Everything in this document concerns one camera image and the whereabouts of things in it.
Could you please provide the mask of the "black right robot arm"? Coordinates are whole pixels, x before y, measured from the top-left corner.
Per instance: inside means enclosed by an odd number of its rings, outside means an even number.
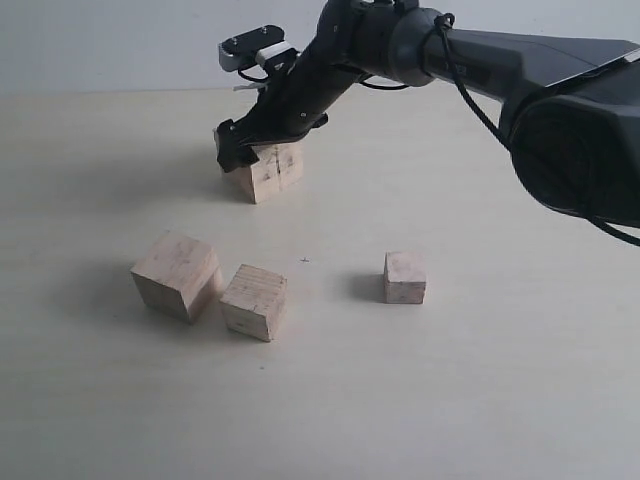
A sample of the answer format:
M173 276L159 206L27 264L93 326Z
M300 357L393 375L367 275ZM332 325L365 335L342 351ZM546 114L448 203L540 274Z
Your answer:
M370 77L404 88L443 80L464 98L501 103L489 130L539 203L601 228L639 224L635 43L458 30L451 14L415 1L329 1L305 49L266 25L222 42L219 62L265 72L249 112L217 127L225 171L323 126L328 108Z

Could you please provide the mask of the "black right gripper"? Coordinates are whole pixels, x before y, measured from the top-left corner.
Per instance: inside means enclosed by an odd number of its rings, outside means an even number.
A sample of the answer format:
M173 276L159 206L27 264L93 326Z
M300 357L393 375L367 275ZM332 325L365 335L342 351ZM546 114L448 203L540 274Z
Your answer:
M224 173L259 161L251 146L292 143L324 120L329 107L360 80L360 70L330 62L309 45L287 73L278 73L249 112L216 129L217 162Z

